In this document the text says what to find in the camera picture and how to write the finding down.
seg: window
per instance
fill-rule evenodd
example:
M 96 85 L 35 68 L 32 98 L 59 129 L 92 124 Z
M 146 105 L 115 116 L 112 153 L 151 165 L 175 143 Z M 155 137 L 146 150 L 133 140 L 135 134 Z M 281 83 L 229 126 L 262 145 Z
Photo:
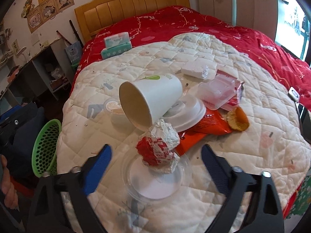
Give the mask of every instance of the window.
M 310 40 L 310 22 L 296 0 L 278 0 L 276 42 L 305 60 Z

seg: crumpled wrapper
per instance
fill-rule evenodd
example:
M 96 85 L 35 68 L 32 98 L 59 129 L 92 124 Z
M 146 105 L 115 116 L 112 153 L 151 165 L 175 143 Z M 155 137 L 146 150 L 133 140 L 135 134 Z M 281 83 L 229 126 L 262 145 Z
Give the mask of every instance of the crumpled wrapper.
M 144 165 L 159 173 L 174 172 L 179 156 L 173 151 L 180 138 L 170 123 L 159 119 L 143 134 L 136 145 Z

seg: white quilted blanket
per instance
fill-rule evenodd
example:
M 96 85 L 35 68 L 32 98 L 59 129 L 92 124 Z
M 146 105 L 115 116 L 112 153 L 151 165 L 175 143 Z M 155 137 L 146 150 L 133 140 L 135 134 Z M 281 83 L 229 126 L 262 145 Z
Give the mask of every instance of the white quilted blanket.
M 192 183 L 188 188 L 182 187 L 189 189 L 187 195 L 165 204 L 140 204 L 129 197 L 123 186 L 120 162 L 125 152 L 135 149 L 142 132 L 113 125 L 103 111 L 103 103 L 118 94 L 124 81 L 151 75 L 163 67 L 169 67 L 195 88 L 198 81 L 183 76 L 180 69 L 187 61 L 197 58 L 208 64 L 210 78 L 219 66 L 245 81 L 241 107 L 250 127 L 242 133 L 207 136 L 190 150 Z M 263 170 L 271 172 L 282 208 L 310 167 L 310 146 L 300 134 L 298 115 L 286 88 L 247 55 L 213 35 L 182 34 L 168 42 L 139 46 L 87 66 L 79 74 L 63 112 L 57 147 L 58 173 L 82 165 L 104 144 L 112 146 L 113 159 L 108 170 L 97 191 L 89 196 L 109 233 L 204 232 L 224 201 L 200 158 L 200 148 L 206 142 L 232 166 L 240 166 L 252 174 L 260 174 Z M 241 214 L 244 212 L 245 206 L 242 206 Z

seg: bed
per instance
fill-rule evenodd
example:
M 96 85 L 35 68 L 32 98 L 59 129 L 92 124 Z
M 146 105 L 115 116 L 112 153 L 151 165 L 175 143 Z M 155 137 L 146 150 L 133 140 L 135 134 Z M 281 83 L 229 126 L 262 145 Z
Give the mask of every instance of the bed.
M 301 102 L 311 109 L 311 71 L 306 63 L 292 58 L 260 32 L 191 10 L 189 0 L 93 0 L 75 12 L 86 44 L 63 108 L 58 173 L 82 165 L 103 144 L 112 146 L 109 168 L 97 191 L 89 196 L 108 232 L 205 232 L 224 201 L 200 160 L 199 148 L 206 142 L 217 155 L 246 172 L 270 171 L 284 216 L 288 214 L 293 195 L 310 168 L 310 145 L 300 135 L 294 103 L 287 97 L 287 90 L 294 86 Z M 103 38 L 123 31 L 129 32 L 134 48 L 102 61 Z M 103 103 L 118 94 L 122 82 L 163 67 L 195 91 L 197 81 L 183 77 L 180 68 L 198 58 L 209 64 L 211 76 L 221 67 L 245 81 L 241 106 L 251 126 L 242 134 L 207 136 L 193 146 L 188 155 L 193 182 L 187 199 L 178 197 L 165 206 L 140 204 L 127 195 L 119 173 L 123 155 L 135 147 L 142 132 L 114 126 Z M 238 229 L 246 207 L 247 197 L 233 230 Z

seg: black stick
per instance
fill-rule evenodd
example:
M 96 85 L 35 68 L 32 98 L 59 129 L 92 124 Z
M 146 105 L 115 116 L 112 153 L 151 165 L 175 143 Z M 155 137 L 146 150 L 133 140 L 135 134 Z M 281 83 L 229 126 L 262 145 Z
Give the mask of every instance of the black stick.
M 77 40 L 80 42 L 80 45 L 81 45 L 81 47 L 83 48 L 83 43 L 82 43 L 82 41 L 81 41 L 81 39 L 80 39 L 80 37 L 79 37 L 78 32 L 76 31 L 76 28 L 73 26 L 73 22 L 72 22 L 71 20 L 69 20 L 69 23 L 70 23 L 70 25 L 71 25 L 71 28 L 73 29 L 73 32 L 74 32 L 74 34 L 75 34 Z

